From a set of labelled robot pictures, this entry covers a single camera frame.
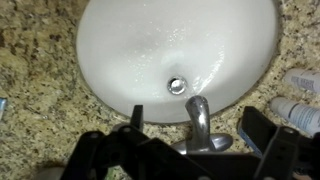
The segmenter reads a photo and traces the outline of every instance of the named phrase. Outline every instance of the countertop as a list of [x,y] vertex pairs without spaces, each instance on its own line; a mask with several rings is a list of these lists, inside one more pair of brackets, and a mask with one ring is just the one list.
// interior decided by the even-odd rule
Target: countertop
[[[74,42],[87,0],[0,2],[0,97],[8,106],[0,122],[0,179],[31,179],[43,167],[67,162],[79,136],[108,134],[128,118],[100,103],[80,77]],[[292,68],[320,70],[319,0],[278,0],[278,51],[266,74],[239,101],[211,118],[211,132],[234,137],[229,151],[251,150],[237,135],[245,106],[277,124],[268,102],[276,96],[320,107],[320,96],[284,82]],[[183,140],[190,124],[146,124],[144,133],[167,143]],[[116,170],[116,179],[125,175]]]

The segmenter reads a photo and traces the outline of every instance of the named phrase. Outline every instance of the sink drain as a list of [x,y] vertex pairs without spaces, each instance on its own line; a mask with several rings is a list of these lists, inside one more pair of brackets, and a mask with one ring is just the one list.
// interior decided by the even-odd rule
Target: sink drain
[[180,76],[174,76],[168,81],[168,90],[174,95],[183,93],[187,88],[187,81]]

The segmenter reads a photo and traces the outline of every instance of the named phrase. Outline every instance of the bottle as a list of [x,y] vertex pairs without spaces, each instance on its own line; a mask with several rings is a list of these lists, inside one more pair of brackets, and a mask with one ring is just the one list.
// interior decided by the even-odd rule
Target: bottle
[[270,109],[311,136],[320,132],[320,109],[284,97],[272,99]]
[[320,93],[320,72],[304,69],[290,69],[284,76],[289,84]]

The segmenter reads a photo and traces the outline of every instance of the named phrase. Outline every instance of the white sink basin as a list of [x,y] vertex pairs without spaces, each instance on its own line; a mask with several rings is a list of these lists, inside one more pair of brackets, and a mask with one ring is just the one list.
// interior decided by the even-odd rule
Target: white sink basin
[[193,95],[206,97],[215,113],[248,91],[276,36],[270,0],[91,0],[77,53],[107,105],[130,116],[142,104],[146,121],[177,123],[189,120],[184,104]]

